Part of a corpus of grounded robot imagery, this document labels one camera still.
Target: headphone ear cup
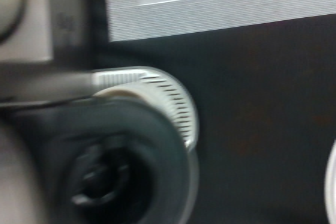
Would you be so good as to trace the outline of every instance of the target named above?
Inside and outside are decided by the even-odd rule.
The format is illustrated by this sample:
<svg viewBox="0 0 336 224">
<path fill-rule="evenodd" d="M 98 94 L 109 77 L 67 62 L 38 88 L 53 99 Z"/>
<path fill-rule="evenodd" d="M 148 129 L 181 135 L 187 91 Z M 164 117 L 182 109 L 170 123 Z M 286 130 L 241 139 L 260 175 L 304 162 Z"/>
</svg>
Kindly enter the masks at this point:
<svg viewBox="0 0 336 224">
<path fill-rule="evenodd" d="M 0 121 L 0 223 L 44 224 L 46 209 L 22 141 Z"/>
<path fill-rule="evenodd" d="M 53 223 L 184 223 L 197 170 L 158 110 L 133 99 L 92 100 L 11 120 L 40 159 Z"/>
</svg>

